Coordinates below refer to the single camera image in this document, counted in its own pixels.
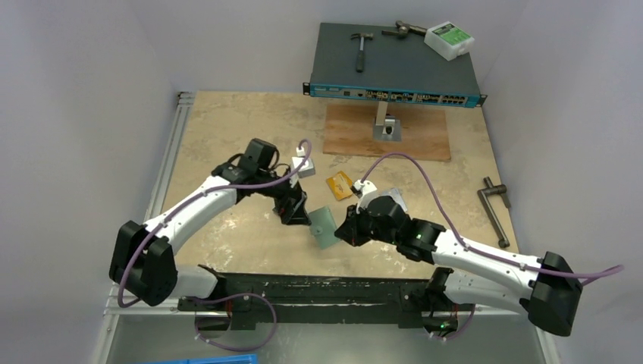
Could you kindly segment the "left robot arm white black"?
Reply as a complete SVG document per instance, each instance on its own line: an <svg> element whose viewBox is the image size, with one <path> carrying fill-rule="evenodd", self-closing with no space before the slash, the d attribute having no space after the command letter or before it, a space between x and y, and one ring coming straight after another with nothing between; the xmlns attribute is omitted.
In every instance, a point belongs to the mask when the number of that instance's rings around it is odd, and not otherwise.
<svg viewBox="0 0 643 364"><path fill-rule="evenodd" d="M280 177L271 168L275 145L254 138L246 151L216 167L189 196L166 212L139 224L128 221L117 234L108 276L118 285L121 308L144 302L157 306L168 298L189 297L208 310L222 307L226 290L214 272L178 268L175 255L214 217L258 193L274 201L283 225L310 226L307 195L297 173L309 160L312 144L301 140L299 164Z"/></svg>

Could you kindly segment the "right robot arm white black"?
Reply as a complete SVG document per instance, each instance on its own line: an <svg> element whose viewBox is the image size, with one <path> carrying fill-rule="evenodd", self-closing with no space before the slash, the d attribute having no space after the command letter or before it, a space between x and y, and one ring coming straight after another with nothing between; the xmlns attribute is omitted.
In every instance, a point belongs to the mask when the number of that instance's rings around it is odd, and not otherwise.
<svg viewBox="0 0 643 364"><path fill-rule="evenodd" d="M572 332L583 286L559 254L544 257L513 254L470 239L458 240L444 226L410 217L390 196L367 205L351 205L335 237L351 246L372 240L389 243L415 262L427 262L473 275L456 282L456 275L429 284L428 303L443 309L449 303L482 304L518 313L550 334Z"/></svg>

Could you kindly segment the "teal card holder wallet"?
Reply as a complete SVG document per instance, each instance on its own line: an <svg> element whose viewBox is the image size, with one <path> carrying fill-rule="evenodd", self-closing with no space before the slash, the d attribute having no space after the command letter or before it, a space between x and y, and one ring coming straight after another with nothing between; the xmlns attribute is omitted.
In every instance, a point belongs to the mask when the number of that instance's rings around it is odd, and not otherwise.
<svg viewBox="0 0 643 364"><path fill-rule="evenodd" d="M310 212L309 218L311 221L309 232L315 239L319 249L327 249L340 241L335 236L337 225L328 206Z"/></svg>

